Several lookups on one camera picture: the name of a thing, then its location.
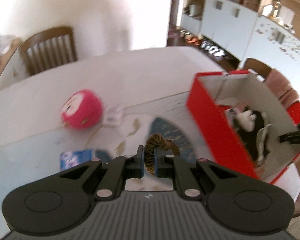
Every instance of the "wooden chair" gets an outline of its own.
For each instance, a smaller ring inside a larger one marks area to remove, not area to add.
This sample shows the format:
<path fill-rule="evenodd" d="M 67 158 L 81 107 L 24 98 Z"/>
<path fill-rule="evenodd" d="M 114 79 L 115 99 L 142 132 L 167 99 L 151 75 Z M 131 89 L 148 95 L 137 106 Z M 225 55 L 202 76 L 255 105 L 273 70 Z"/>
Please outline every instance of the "wooden chair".
<path fill-rule="evenodd" d="M 272 68 L 270 68 L 265 63 L 258 61 L 254 58 L 247 58 L 244 66 L 244 70 L 252 69 L 253 71 L 257 72 L 258 75 L 262 76 L 264 79 L 270 74 Z M 293 103 L 291 106 L 287 108 L 287 112 L 292 118 L 295 124 L 300 123 L 300 101 Z"/>
<path fill-rule="evenodd" d="M 73 30 L 68 26 L 37 33 L 19 47 L 30 75 L 77 61 Z"/>

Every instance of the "red box side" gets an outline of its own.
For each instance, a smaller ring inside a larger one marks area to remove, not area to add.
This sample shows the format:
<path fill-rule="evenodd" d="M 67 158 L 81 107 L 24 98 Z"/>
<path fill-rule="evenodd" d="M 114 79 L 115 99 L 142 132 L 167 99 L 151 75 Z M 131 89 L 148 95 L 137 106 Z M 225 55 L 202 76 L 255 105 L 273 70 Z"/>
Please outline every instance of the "red box side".
<path fill-rule="evenodd" d="M 221 74 L 221 72 L 197 73 L 186 105 L 204 136 L 215 161 L 229 169 L 258 179 L 247 151 L 198 79 L 204 75 Z"/>

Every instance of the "red cloth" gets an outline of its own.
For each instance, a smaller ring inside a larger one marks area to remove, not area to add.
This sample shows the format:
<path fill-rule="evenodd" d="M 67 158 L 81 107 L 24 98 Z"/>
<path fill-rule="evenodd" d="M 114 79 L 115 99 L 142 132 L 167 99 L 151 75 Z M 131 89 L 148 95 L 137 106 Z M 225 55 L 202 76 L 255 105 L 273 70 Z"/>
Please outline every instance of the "red cloth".
<path fill-rule="evenodd" d="M 300 101 L 297 101 L 289 106 L 287 112 L 295 124 L 300 123 Z"/>

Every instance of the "brown coiled object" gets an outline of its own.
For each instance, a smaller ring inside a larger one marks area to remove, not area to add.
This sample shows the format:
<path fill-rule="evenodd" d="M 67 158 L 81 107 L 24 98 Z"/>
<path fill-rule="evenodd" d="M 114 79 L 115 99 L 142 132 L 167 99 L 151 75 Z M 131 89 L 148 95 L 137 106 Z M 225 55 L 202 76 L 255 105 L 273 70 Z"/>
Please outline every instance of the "brown coiled object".
<path fill-rule="evenodd" d="M 154 175 L 154 148 L 159 146 L 164 151 L 171 150 L 173 155 L 180 155 L 179 147 L 171 140 L 165 140 L 160 133 L 154 133 L 149 137 L 145 145 L 146 170 Z"/>

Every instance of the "pink ball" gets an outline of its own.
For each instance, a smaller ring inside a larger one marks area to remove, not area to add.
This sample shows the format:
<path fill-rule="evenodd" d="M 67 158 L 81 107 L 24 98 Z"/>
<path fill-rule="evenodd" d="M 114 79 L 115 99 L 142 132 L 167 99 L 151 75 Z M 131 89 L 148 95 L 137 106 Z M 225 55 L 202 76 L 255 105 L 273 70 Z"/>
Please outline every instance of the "pink ball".
<path fill-rule="evenodd" d="M 102 116 L 102 102 L 88 89 L 76 92 L 61 108 L 61 118 L 74 129 L 95 125 Z"/>

